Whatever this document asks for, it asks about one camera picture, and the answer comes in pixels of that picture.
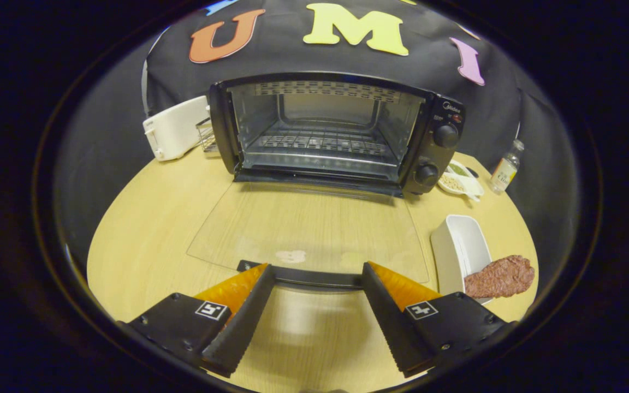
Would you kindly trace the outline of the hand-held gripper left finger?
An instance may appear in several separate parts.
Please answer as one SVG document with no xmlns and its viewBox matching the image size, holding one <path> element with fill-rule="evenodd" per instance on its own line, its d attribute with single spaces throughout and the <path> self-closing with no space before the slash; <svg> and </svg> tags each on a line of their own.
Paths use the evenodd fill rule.
<svg viewBox="0 0 629 393">
<path fill-rule="evenodd" d="M 275 267 L 259 264 L 195 296 L 172 293 L 122 327 L 172 359 L 228 378 L 274 285 Z"/>
</svg>

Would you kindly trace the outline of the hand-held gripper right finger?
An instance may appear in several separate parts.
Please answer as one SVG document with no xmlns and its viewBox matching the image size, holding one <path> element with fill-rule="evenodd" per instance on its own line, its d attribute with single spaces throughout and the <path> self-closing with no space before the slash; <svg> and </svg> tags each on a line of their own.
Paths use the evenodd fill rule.
<svg viewBox="0 0 629 393">
<path fill-rule="evenodd" d="M 439 376 L 469 365 L 514 328 L 465 293 L 439 294 L 371 261 L 360 279 L 405 377 L 422 372 Z"/>
</svg>

